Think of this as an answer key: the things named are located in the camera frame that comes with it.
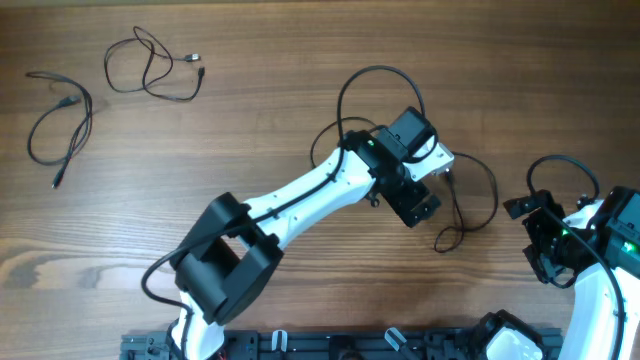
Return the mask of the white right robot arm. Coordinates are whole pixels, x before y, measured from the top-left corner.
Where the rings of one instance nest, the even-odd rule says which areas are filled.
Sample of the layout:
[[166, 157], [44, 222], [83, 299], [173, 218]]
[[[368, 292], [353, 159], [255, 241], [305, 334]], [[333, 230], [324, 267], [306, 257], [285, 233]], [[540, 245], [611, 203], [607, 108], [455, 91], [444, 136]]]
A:
[[531, 240], [525, 257], [543, 283], [571, 270], [575, 291], [561, 359], [629, 359], [639, 329], [639, 192], [616, 186], [567, 215], [551, 193], [503, 206]]

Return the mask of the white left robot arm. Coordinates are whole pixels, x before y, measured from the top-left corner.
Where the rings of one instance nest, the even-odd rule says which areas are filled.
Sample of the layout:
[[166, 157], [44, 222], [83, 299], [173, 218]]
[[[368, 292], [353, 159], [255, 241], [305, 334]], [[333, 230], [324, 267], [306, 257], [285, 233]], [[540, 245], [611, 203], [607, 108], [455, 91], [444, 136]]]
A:
[[347, 132], [323, 163], [276, 191], [214, 199], [170, 261], [184, 306], [171, 331], [179, 356], [214, 355], [225, 325], [261, 293], [289, 243], [335, 211], [384, 198], [408, 227], [429, 218], [440, 202], [421, 180], [453, 161], [434, 127], [409, 107], [388, 127]]

